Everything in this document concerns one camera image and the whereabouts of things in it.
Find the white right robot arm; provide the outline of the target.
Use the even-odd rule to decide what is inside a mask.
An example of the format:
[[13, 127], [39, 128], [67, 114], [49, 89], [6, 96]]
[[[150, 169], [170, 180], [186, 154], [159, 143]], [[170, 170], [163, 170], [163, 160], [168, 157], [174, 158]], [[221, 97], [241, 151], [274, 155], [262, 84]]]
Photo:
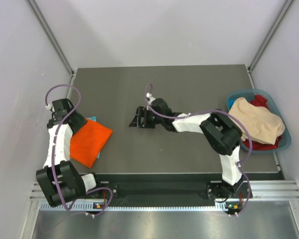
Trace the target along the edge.
[[211, 148], [219, 154], [222, 182], [209, 189], [214, 199], [236, 196], [243, 183], [239, 170], [241, 130], [224, 114], [219, 112], [191, 114], [172, 111], [162, 98], [146, 96], [147, 106], [139, 106], [129, 127], [154, 129], [157, 124], [170, 132], [193, 132], [203, 134]]

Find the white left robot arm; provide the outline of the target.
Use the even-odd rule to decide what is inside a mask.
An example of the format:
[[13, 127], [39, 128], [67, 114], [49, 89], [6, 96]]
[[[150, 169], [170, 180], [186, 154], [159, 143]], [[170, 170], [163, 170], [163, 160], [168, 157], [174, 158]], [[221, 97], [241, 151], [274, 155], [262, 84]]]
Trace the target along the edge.
[[70, 141], [87, 120], [73, 109], [69, 99], [52, 102], [52, 115], [48, 121], [48, 155], [42, 169], [37, 170], [36, 180], [51, 207], [81, 199], [89, 194], [99, 197], [103, 185], [95, 174], [81, 176], [70, 162]]

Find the orange t-shirt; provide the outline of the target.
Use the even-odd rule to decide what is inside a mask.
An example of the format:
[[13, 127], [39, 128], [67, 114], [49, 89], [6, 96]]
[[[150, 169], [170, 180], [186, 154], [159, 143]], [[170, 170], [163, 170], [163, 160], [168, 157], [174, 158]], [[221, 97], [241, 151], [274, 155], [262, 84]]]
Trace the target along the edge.
[[87, 119], [87, 123], [71, 138], [70, 158], [91, 168], [112, 133], [111, 129]]

